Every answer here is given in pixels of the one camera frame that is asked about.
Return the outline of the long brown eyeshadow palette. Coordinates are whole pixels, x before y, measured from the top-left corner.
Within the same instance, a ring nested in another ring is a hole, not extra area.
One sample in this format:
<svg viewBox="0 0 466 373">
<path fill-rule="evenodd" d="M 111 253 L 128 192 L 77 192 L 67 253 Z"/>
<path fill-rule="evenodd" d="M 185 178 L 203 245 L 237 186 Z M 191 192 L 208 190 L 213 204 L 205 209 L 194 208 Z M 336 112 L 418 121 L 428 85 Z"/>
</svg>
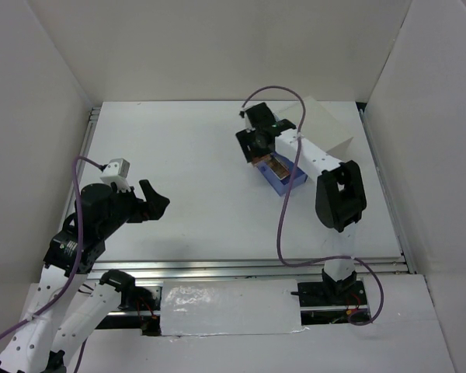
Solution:
<svg viewBox="0 0 466 373">
<path fill-rule="evenodd" d="M 289 167 L 277 157 L 273 157 L 273 171 L 281 180 L 290 175 Z"/>
</svg>

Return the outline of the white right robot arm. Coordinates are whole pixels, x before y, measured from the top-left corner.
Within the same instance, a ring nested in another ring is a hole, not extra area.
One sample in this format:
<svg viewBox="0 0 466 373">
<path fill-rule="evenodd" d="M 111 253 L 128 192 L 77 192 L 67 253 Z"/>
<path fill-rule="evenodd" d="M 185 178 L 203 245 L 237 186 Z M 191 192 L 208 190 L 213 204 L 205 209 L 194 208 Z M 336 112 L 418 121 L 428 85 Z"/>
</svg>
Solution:
<svg viewBox="0 0 466 373">
<path fill-rule="evenodd" d="M 278 120 L 266 103 L 242 107 L 240 117 L 245 129 L 235 134 L 248 163 L 274 153 L 288 159 L 315 183 L 315 214 L 329 230 L 331 254 L 302 263 L 283 258 L 281 236 L 288 200 L 294 184 L 289 178 L 276 232 L 276 252 L 286 267 L 306 267 L 323 263 L 322 294 L 331 304 L 339 304 L 356 282 L 354 264 L 356 224 L 367 208 L 360 167 L 354 161 L 343 162 L 305 138 L 287 119 Z"/>
</svg>

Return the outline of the purple-blue drawer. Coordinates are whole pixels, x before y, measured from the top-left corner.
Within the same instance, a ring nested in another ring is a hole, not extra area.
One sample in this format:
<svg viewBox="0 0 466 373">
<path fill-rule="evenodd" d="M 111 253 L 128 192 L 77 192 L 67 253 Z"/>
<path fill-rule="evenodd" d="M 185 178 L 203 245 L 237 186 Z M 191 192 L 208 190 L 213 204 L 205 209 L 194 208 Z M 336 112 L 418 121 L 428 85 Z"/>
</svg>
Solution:
<svg viewBox="0 0 466 373">
<path fill-rule="evenodd" d="M 290 175 L 294 164 L 281 155 L 271 155 L 256 165 L 269 185 L 279 196 L 283 196 L 289 189 Z"/>
</svg>

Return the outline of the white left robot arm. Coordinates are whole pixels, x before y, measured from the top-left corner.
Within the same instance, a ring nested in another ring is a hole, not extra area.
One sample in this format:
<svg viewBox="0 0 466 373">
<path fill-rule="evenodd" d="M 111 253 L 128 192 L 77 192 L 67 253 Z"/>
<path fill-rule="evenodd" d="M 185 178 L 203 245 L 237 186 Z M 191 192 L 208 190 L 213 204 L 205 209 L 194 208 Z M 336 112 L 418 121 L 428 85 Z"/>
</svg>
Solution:
<svg viewBox="0 0 466 373">
<path fill-rule="evenodd" d="M 73 313 L 69 305 L 104 253 L 106 240 L 124 224 L 157 221 L 170 200 L 147 180 L 144 196 L 116 183 L 92 183 L 78 191 L 75 210 L 50 241 L 40 283 L 23 320 L 12 327 L 8 346 L 0 353 L 0 372 L 65 372 L 75 352 L 115 309 L 148 311 L 155 324 L 159 296 L 139 287 L 134 277 L 109 269 Z"/>
</svg>

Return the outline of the pink four-pan eyeshadow palette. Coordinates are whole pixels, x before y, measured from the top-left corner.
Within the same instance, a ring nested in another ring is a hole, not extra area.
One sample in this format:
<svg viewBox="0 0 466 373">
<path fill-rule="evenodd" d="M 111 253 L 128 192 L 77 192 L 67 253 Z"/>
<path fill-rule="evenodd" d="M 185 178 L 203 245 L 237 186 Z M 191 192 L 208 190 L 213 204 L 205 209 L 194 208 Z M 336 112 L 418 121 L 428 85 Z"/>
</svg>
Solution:
<svg viewBox="0 0 466 373">
<path fill-rule="evenodd" d="M 284 180 L 290 175 L 289 169 L 275 156 L 265 155 L 254 158 L 252 164 L 265 176 L 272 176 L 278 180 Z"/>
</svg>

